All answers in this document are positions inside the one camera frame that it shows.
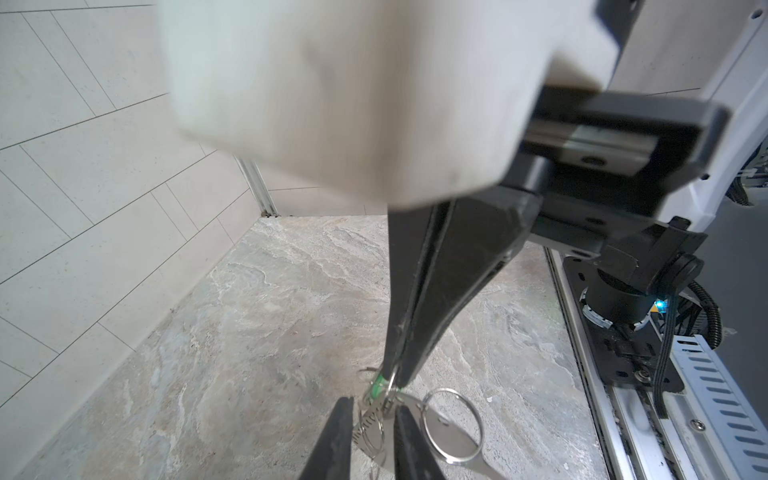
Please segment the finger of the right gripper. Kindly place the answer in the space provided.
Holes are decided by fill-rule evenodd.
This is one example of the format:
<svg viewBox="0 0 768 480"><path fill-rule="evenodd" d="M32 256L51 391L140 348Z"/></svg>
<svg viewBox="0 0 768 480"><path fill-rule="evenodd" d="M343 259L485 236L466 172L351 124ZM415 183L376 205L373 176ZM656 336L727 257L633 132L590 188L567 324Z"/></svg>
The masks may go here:
<svg viewBox="0 0 768 480"><path fill-rule="evenodd" d="M451 201L408 211L388 211L390 307L381 365L383 375L393 374L403 357L414 312L452 211Z"/></svg>
<svg viewBox="0 0 768 480"><path fill-rule="evenodd" d="M542 205L537 194L503 186L450 201L443 242L395 369L398 387L414 380L455 317L522 249Z"/></svg>

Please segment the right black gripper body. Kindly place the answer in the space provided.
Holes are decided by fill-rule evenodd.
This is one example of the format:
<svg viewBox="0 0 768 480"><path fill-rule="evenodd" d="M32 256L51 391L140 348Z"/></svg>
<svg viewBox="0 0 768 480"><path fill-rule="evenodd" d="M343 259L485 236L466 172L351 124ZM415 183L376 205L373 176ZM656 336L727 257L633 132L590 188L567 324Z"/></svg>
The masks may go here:
<svg viewBox="0 0 768 480"><path fill-rule="evenodd" d="M705 173L728 123L713 101L544 88L519 147L554 164L530 240L594 258L658 223L662 204Z"/></svg>

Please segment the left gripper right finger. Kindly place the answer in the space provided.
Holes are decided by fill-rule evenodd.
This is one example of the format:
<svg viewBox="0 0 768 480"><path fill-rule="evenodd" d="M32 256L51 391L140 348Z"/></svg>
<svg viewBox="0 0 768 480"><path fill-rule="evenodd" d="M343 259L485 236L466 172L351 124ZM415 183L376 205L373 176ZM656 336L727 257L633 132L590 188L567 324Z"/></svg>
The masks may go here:
<svg viewBox="0 0 768 480"><path fill-rule="evenodd" d="M410 409L395 410L394 471L397 480L445 480Z"/></svg>

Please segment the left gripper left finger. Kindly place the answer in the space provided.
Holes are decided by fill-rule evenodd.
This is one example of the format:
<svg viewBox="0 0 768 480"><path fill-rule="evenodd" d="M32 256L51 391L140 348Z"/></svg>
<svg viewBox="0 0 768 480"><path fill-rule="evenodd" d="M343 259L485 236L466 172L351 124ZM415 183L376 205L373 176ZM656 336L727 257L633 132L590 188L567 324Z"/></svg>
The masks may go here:
<svg viewBox="0 0 768 480"><path fill-rule="evenodd" d="M349 480L354 400L340 397L299 475L300 480Z"/></svg>

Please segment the metal key holder plate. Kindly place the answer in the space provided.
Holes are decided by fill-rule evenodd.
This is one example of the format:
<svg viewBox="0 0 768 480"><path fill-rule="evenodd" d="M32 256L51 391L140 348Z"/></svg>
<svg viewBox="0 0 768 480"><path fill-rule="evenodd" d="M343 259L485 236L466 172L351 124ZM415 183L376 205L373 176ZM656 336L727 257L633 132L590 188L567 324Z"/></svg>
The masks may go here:
<svg viewBox="0 0 768 480"><path fill-rule="evenodd" d="M466 407L477 426L476 437L433 406L441 394ZM352 440L374 463L403 478L438 478L439 461L488 479L504 477L483 455L485 429L479 411L451 388L435 389L421 399L398 390L380 393L361 408Z"/></svg>

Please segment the green plastic key tag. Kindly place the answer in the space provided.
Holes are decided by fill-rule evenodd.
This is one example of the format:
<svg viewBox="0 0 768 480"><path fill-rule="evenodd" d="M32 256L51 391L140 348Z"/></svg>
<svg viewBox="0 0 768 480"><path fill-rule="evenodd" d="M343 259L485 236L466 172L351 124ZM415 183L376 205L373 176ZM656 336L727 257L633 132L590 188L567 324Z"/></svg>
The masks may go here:
<svg viewBox="0 0 768 480"><path fill-rule="evenodd" d="M381 374L378 374L369 389L370 399L372 401L376 400L386 390L387 385L388 380Z"/></svg>

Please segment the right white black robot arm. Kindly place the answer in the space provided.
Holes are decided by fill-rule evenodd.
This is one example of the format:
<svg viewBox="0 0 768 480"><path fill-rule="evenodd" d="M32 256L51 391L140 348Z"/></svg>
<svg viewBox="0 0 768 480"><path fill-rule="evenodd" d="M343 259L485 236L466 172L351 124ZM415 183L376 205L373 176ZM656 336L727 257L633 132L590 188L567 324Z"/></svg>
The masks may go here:
<svg viewBox="0 0 768 480"><path fill-rule="evenodd" d="M602 377L648 365L664 390L677 390L671 338L652 336L645 318L700 273L706 228L767 133L765 2L741 29L694 94L545 88L497 184L390 211L381 376L408 385L456 316L530 240L586 268L573 287Z"/></svg>

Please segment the perforated vent strip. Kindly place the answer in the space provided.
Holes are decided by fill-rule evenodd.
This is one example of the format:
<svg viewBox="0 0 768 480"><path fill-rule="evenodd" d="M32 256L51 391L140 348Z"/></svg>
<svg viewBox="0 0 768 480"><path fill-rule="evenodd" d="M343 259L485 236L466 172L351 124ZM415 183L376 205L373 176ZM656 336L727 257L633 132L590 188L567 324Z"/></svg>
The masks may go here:
<svg viewBox="0 0 768 480"><path fill-rule="evenodd" d="M673 359L685 384L682 425L704 442L698 466L714 477L765 479L767 429L702 336L677 336Z"/></svg>

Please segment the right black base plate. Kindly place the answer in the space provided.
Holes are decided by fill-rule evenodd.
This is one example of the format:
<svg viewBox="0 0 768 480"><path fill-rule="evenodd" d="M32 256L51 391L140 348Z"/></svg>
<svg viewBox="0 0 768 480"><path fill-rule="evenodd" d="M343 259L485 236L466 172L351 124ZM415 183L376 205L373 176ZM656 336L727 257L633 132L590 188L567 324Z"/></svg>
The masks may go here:
<svg viewBox="0 0 768 480"><path fill-rule="evenodd" d="M661 339L650 318L636 330L598 326L583 312L586 290L597 277L596 269L576 257L566 257L562 265L600 380L607 386L650 391L661 350Z"/></svg>

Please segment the aluminium mounting rail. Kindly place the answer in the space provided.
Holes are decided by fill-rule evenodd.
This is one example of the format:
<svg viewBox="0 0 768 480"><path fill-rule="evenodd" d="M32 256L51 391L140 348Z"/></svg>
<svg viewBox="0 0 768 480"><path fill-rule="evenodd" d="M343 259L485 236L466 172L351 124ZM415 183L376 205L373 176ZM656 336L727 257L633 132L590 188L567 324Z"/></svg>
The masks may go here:
<svg viewBox="0 0 768 480"><path fill-rule="evenodd" d="M612 479L725 479L714 477L695 461L703 458L704 442L694 441L682 425L680 406L685 403L685 384L680 393L667 393L666 419L656 416L652 396L644 390L605 385L587 344L558 252L546 258L564 313L579 373L595 422L608 474Z"/></svg>

